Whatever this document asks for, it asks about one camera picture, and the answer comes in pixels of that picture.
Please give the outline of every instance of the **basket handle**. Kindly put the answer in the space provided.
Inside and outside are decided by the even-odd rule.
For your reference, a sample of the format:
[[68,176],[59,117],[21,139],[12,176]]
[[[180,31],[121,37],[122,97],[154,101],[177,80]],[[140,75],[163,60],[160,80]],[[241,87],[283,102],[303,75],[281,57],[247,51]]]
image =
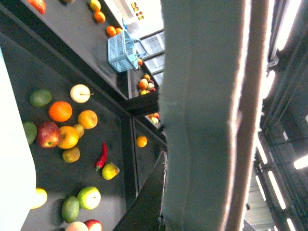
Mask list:
[[144,50],[143,53],[136,54],[136,56],[137,56],[138,58],[142,58],[143,56],[145,56],[145,55],[147,54],[147,51],[146,51],[146,49],[144,48],[144,46],[143,46],[142,42],[140,41],[140,39],[134,39],[134,42],[140,43],[142,49]]

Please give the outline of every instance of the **chili pepper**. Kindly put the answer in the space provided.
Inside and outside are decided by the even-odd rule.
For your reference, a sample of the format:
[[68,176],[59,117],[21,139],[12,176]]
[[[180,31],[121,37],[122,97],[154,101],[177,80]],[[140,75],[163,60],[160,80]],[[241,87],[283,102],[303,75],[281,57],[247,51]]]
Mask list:
[[102,156],[96,162],[96,171],[98,171],[99,169],[101,169],[104,166],[104,164],[107,160],[107,154],[108,154],[107,145],[106,145],[105,142],[103,142]]

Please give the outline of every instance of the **green mango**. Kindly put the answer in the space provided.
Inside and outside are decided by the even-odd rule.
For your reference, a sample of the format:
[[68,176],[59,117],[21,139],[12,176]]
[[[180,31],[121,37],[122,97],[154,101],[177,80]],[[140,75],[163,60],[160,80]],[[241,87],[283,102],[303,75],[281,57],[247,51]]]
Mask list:
[[42,107],[51,102],[51,93],[46,89],[39,89],[30,96],[30,103],[34,107]]
[[79,200],[75,196],[68,197],[62,205],[62,217],[67,223],[76,220],[79,214]]
[[37,126],[35,126],[34,123],[29,122],[29,121],[24,122],[23,126],[24,126],[28,144],[30,145],[33,143],[33,141],[35,140],[35,137],[37,136],[37,133],[38,133]]

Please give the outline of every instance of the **fluorescent light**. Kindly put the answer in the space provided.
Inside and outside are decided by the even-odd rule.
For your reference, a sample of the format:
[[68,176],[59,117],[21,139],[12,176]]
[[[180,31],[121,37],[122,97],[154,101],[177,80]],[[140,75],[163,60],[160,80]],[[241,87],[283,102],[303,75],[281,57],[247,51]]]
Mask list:
[[262,96],[264,99],[269,95],[274,79],[275,79],[275,71],[271,70],[269,72],[269,75],[265,78],[264,82],[262,83]]
[[264,194],[264,191],[263,191],[263,188],[262,188],[262,185],[261,185],[261,182],[258,176],[256,176],[256,180],[257,180],[261,195],[263,197],[263,200],[266,201],[266,197],[265,197],[265,194]]
[[277,49],[282,50],[288,40],[293,22],[295,20],[296,13],[298,11],[301,0],[289,0],[286,6],[285,15],[283,16],[283,21],[279,28],[278,38],[277,38]]
[[288,225],[289,225],[289,228],[291,231],[296,231],[294,225],[293,225],[293,222],[291,221],[291,219],[287,219],[287,222],[288,222]]
[[304,157],[296,160],[294,162],[294,167],[296,169],[304,168],[308,166],[308,155],[305,155]]
[[284,131],[283,132],[283,137],[284,137],[284,139],[287,141],[288,139],[289,139],[289,137],[288,137],[288,135],[287,135],[287,133]]
[[272,171],[269,171],[269,179],[270,179],[270,182],[271,182],[271,184],[272,184],[272,186],[273,186],[273,188],[274,188],[274,191],[275,191],[275,193],[276,193],[276,196],[277,196],[278,202],[279,202],[279,204],[280,204],[280,207],[281,207],[282,209],[285,209],[285,208],[286,208],[285,202],[284,202],[284,200],[283,200],[282,194],[281,194],[281,192],[280,192],[280,189],[279,189],[279,187],[278,187],[277,181],[276,181],[276,179],[275,179],[274,174],[273,174]]
[[268,159],[266,158],[265,152],[264,152],[264,150],[263,150],[263,148],[262,148],[262,145],[261,145],[261,143],[260,143],[260,140],[259,140],[259,137],[258,137],[258,136],[256,137],[256,140],[257,140],[257,148],[258,148],[258,150],[259,150],[261,159],[262,159],[262,161],[263,161],[264,164],[267,164]]

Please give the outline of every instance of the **blue plastic basket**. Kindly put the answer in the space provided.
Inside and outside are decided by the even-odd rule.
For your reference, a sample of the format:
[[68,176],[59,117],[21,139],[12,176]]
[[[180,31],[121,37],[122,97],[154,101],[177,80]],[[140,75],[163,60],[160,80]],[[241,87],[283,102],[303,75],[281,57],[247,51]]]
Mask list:
[[[135,42],[141,44],[144,53],[137,54]],[[117,72],[137,70],[137,59],[142,58],[146,53],[142,42],[139,39],[132,39],[126,30],[108,39],[108,61]]]

